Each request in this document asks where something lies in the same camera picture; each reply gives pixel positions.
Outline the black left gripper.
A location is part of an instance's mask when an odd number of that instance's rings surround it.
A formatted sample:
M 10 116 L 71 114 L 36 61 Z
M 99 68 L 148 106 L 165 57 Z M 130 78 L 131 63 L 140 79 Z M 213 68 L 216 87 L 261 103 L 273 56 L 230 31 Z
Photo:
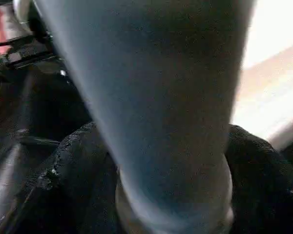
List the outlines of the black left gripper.
M 28 48 L 16 50 L 12 48 L 3 57 L 3 70 L 13 71 L 42 61 L 56 59 L 50 51 L 31 51 Z

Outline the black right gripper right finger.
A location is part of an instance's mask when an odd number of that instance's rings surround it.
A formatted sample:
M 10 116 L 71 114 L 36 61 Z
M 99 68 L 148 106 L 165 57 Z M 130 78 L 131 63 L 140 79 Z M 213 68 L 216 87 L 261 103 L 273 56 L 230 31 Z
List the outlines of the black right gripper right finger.
M 232 234 L 293 234 L 293 166 L 267 141 L 230 125 Z

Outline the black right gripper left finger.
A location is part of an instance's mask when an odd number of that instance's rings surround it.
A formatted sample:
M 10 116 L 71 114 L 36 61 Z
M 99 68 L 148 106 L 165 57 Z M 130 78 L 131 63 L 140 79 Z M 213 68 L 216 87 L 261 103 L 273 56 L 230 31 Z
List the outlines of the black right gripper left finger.
M 26 179 L 2 234 L 119 234 L 117 168 L 96 124 L 68 135 Z

